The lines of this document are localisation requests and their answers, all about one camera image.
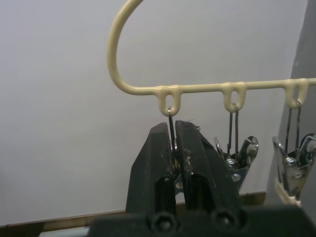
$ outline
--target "metal clip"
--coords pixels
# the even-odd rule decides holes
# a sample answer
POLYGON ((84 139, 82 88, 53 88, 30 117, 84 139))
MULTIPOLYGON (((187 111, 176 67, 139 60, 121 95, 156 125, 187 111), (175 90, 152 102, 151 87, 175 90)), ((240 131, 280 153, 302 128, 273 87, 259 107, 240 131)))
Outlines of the metal clip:
POLYGON ((290 153, 287 150, 292 109, 289 109, 285 148, 277 137, 273 137, 272 142, 277 163, 277 181, 279 182, 276 184, 276 190, 284 202, 300 205, 300 194, 316 157, 316 134, 306 135, 299 147, 301 103, 297 100, 296 103, 298 114, 295 150, 290 153))
POLYGON ((245 139, 240 152, 238 152, 238 106, 235 107, 235 154, 230 154, 232 147, 232 130, 233 130, 233 113, 230 113, 229 121, 229 139, 227 145, 227 153, 223 152, 221 145, 218 142, 217 137, 214 138, 217 152, 224 159, 226 166, 231 174, 233 181, 235 182, 237 189, 239 190, 242 183, 249 171, 251 163, 256 158, 259 149, 258 139, 250 136, 245 139))

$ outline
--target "screw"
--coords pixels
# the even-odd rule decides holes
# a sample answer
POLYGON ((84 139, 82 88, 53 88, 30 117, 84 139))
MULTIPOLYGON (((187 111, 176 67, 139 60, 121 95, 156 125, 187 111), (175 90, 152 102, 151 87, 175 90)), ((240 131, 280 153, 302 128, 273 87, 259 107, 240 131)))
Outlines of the screw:
POLYGON ((215 223, 222 231, 231 232, 237 227, 237 220, 235 216, 229 212, 219 212, 215 216, 215 223))
POLYGON ((152 228, 159 234, 166 234, 174 231, 177 228, 177 224, 172 215, 160 213, 154 217, 152 228))
POLYGON ((234 182, 238 182, 241 179, 241 176, 239 174, 233 174, 232 179, 234 182))
POLYGON ((176 186, 177 189, 183 189, 183 185, 180 182, 177 183, 175 186, 176 186))
POLYGON ((293 175, 294 179, 300 179, 302 177, 303 177, 303 175, 301 173, 296 173, 296 174, 293 175))

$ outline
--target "hanger bar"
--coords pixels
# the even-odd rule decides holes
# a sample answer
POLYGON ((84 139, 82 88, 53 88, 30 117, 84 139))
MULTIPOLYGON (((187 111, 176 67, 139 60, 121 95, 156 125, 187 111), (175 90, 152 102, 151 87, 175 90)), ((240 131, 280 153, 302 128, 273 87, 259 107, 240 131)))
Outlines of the hanger bar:
POLYGON ((235 107, 231 103, 232 92, 238 93, 238 110, 245 102, 247 90, 283 88, 285 90, 285 102, 291 109, 296 109, 297 103, 294 99, 294 89, 298 89, 297 100, 302 105, 306 99, 309 86, 316 85, 316 78, 312 79, 286 79, 271 81, 252 81, 252 82, 226 82, 217 84, 198 84, 198 85, 161 85, 153 87, 134 87, 127 84, 119 75, 117 67, 117 49, 119 36, 123 26, 132 12, 143 0, 128 0, 118 12, 110 31, 110 38, 107 46, 107 62, 110 76, 114 84, 122 91, 132 95, 155 95, 158 98, 159 109, 165 116, 168 116, 166 97, 173 96, 174 106, 171 108, 171 116, 176 115, 180 110, 181 95, 184 93, 200 93, 219 91, 224 95, 225 109, 234 113, 235 107))

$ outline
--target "hanger hook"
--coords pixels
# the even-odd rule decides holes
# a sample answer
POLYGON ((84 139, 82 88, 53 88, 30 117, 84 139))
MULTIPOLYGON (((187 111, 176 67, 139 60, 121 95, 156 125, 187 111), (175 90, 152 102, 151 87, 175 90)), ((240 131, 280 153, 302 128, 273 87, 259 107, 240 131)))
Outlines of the hanger hook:
MULTIPOLYGON (((232 103, 235 108, 235 159, 238 158, 238 105, 232 103)), ((229 137, 227 145, 227 156, 230 158, 230 149, 232 148, 232 130, 233 130, 233 113, 229 114, 229 137)))
POLYGON ((172 153, 175 154, 175 138, 174 138, 174 129, 173 129, 173 120, 171 115, 171 107, 168 108, 168 118, 169 118, 169 129, 170 129, 170 136, 171 136, 171 145, 172 145, 172 153))
MULTIPOLYGON (((301 103, 298 100, 295 100, 297 104, 297 119, 296 119, 296 140, 295 140, 295 151, 298 149, 299 137, 300 137, 300 120, 301 120, 301 103)), ((285 137, 285 153, 287 153, 288 147, 288 137, 290 133, 290 126, 291 126, 291 117, 292 117, 292 109, 289 108, 288 119, 287 119, 287 128, 286 128, 286 137, 285 137)))

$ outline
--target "gray wall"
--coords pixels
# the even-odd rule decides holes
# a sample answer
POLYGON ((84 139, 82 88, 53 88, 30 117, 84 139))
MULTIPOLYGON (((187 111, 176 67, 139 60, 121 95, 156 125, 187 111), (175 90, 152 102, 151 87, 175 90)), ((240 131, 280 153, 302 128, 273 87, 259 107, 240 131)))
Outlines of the gray wall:
MULTIPOLYGON (((109 77, 106 44, 124 2, 0 1, 0 225, 125 208, 130 168, 167 119, 156 97, 109 77)), ((118 68, 135 86, 287 79, 306 3, 145 0, 121 34, 118 68)), ((266 189, 283 104, 282 89, 247 92, 239 140, 255 135, 260 149, 241 192, 266 189)), ((221 93, 183 95, 176 119, 225 147, 221 93)))
MULTIPOLYGON (((291 78, 316 78, 316 0, 309 0, 304 24, 301 30, 300 39, 297 45, 296 56, 293 63, 291 78)), ((308 95, 301 110, 300 139, 308 133, 316 133, 316 86, 309 88, 308 95)), ((282 115, 282 121, 279 129, 279 139, 284 144, 286 136, 286 127, 289 109, 285 105, 282 115)), ((292 120, 289 135, 288 151, 295 149, 296 138, 296 117, 297 110, 292 110, 292 120)), ((276 161, 273 160, 271 174, 268 184, 268 193, 266 204, 279 203, 279 199, 274 192, 274 179, 276 177, 276 161)), ((303 208, 316 222, 316 165, 312 169, 305 188, 303 189, 301 199, 303 208)))

